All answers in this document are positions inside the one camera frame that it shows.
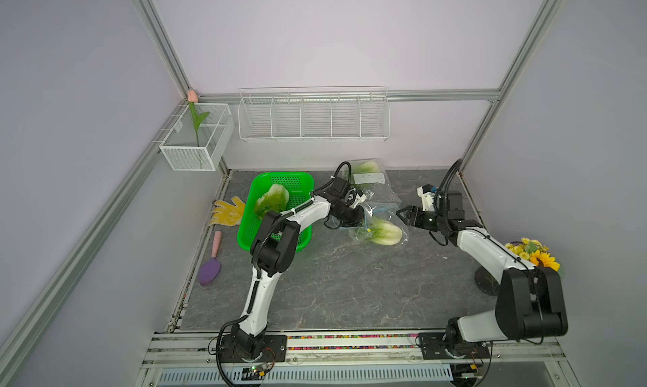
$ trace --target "wire shelf rack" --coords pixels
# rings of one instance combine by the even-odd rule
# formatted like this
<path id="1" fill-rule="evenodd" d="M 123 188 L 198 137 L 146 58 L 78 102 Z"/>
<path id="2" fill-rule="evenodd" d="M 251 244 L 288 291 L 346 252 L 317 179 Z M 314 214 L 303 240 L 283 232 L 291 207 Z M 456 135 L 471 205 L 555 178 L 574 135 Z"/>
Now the wire shelf rack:
<path id="1" fill-rule="evenodd" d="M 215 171 L 234 132 L 234 119 L 226 103 L 196 103 L 200 113 L 209 112 L 198 128 L 186 106 L 160 145 L 174 171 Z"/>
<path id="2" fill-rule="evenodd" d="M 389 104 L 384 88 L 354 91 L 241 90 L 240 138 L 245 141 L 386 140 Z"/>

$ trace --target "pink trowel handle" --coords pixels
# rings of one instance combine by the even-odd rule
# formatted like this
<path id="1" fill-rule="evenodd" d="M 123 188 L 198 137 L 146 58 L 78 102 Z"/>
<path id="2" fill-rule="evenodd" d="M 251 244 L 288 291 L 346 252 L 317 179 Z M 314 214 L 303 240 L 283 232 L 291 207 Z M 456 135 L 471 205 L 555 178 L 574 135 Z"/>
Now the pink trowel handle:
<path id="1" fill-rule="evenodd" d="M 215 254 L 218 253 L 218 248 L 220 247 L 220 240 L 222 238 L 222 231 L 214 232 L 214 245 L 211 248 L 211 257 L 215 258 Z"/>

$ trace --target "white robotic arm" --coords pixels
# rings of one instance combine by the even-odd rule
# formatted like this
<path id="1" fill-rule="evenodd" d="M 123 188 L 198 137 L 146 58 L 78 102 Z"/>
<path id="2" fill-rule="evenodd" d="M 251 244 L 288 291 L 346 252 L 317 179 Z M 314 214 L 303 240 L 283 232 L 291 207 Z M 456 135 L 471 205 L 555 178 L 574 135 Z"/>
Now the white robotic arm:
<path id="1" fill-rule="evenodd" d="M 478 222 L 465 219 L 463 196 L 448 189 L 460 162 L 452 166 L 432 199 L 429 191 L 419 190 L 425 208 L 408 206 L 397 213 L 405 224 L 429 230 L 434 239 L 433 234 L 442 234 L 447 241 L 441 245 L 451 242 L 458 246 L 501 285 L 496 309 L 449 320 L 444 347 L 564 334 L 567 323 L 559 276 L 552 269 L 536 267 L 512 254 Z M 238 320 L 228 323 L 241 357 L 257 359 L 261 355 L 272 295 L 294 259 L 300 232 L 327 217 L 335 217 L 340 227 L 355 227 L 364 220 L 364 209 L 359 206 L 364 195 L 337 176 L 338 171 L 302 205 L 282 213 L 269 212 L 263 219 L 250 251 L 254 267 L 245 309 Z M 281 234 L 280 240 L 272 234 Z"/>

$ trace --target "label on bag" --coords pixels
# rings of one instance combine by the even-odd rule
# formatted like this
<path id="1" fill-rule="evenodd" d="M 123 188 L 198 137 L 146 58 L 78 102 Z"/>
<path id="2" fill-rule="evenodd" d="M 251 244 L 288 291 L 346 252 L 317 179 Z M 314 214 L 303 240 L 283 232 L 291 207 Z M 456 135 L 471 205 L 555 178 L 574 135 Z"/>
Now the label on bag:
<path id="1" fill-rule="evenodd" d="M 355 180 L 355 184 L 362 183 L 382 183 L 384 184 L 384 173 L 373 172 L 373 173 L 355 173 L 352 178 Z"/>
<path id="2" fill-rule="evenodd" d="M 180 132 L 180 130 L 182 130 L 183 125 L 184 124 L 182 123 L 182 120 L 178 120 L 177 123 L 175 124 L 175 127 L 173 127 L 173 129 L 175 130 L 175 132 Z"/>

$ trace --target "green plastic basket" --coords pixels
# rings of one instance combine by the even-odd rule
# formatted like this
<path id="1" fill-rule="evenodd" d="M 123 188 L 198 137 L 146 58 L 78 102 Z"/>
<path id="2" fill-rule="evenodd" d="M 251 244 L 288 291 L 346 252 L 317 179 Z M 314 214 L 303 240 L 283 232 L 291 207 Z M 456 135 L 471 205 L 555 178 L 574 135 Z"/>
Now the green plastic basket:
<path id="1" fill-rule="evenodd" d="M 254 213 L 256 200 L 270 190 L 270 187 L 275 183 L 282 184 L 290 193 L 290 200 L 287 203 L 288 209 L 305 202 L 310 198 L 310 192 L 314 190 L 314 179 L 312 175 L 306 172 L 266 172 L 254 178 L 247 196 L 247 205 L 241 219 L 241 226 L 238 229 L 238 245 L 244 250 L 252 248 L 256 232 L 261 227 L 261 220 L 258 220 Z M 276 240 L 281 238 L 277 234 L 272 237 Z M 310 238 L 312 238 L 312 227 L 303 230 L 299 235 L 296 252 L 304 249 L 310 242 Z"/>

